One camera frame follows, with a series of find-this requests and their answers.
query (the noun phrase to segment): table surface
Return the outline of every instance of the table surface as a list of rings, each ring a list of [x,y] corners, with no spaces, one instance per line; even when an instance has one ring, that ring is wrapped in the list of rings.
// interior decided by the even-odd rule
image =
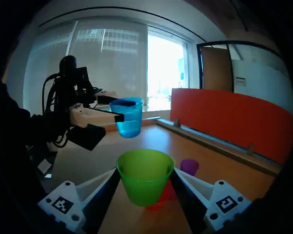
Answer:
[[[142,128],[139,136],[125,139],[117,131],[107,132],[93,151],[72,142],[58,151],[51,189],[69,180],[78,185],[116,166],[118,157],[133,149],[155,149],[180,162],[193,158],[200,164],[196,177],[214,184],[225,180],[250,201],[263,197],[274,177],[234,161],[160,126]],[[120,181],[99,233],[191,233],[178,201],[168,201],[159,211],[132,204]]]

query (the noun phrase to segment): window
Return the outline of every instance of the window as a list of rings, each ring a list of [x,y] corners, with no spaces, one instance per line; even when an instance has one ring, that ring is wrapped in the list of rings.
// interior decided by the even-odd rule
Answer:
[[[188,88],[186,44],[148,34],[148,111],[170,110],[172,88]]]
[[[41,113],[42,84],[73,55],[87,67],[94,87],[120,98],[141,97],[144,111],[170,110],[172,88],[188,88],[187,41],[146,24],[81,19],[41,32],[30,52],[24,79],[24,107]],[[47,83],[47,94],[52,82]]]

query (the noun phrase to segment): orange panel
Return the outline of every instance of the orange panel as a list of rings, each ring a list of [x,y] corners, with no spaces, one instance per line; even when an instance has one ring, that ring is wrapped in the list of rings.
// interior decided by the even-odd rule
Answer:
[[[217,90],[173,89],[170,120],[254,151],[279,163],[293,144],[293,116],[268,101]]]

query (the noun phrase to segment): blue cup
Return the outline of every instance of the blue cup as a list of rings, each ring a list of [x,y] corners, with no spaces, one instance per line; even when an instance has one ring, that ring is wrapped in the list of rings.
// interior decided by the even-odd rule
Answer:
[[[139,97],[126,97],[110,103],[112,112],[124,115],[124,122],[117,122],[118,132],[122,137],[133,138],[140,134],[142,125],[143,99]]]

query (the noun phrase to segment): purple cup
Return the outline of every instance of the purple cup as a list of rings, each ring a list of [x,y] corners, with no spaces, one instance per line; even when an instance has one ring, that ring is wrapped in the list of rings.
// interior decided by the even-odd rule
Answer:
[[[191,176],[194,176],[199,168],[199,163],[191,158],[184,159],[180,163],[180,170],[185,173],[188,173]]]

